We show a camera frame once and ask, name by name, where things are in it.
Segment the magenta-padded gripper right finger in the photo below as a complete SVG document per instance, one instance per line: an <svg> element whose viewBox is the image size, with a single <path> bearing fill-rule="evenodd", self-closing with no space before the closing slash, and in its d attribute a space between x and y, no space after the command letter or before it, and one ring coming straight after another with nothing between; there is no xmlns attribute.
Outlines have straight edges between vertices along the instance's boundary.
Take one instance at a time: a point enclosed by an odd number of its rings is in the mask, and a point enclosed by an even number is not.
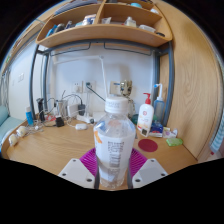
<svg viewBox="0 0 224 224"><path fill-rule="evenodd" d="M167 175L155 158L147 159L138 150L132 149L127 174L129 189L143 187Z"/></svg>

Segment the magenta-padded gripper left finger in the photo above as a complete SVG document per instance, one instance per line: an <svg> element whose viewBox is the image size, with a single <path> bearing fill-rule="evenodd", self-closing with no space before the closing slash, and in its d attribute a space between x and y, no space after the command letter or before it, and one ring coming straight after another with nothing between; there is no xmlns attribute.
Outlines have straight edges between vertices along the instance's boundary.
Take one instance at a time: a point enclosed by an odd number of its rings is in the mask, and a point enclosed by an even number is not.
<svg viewBox="0 0 224 224"><path fill-rule="evenodd" d="M72 158L58 174L84 188L99 188L99 173L95 149L90 149L81 158Z"/></svg>

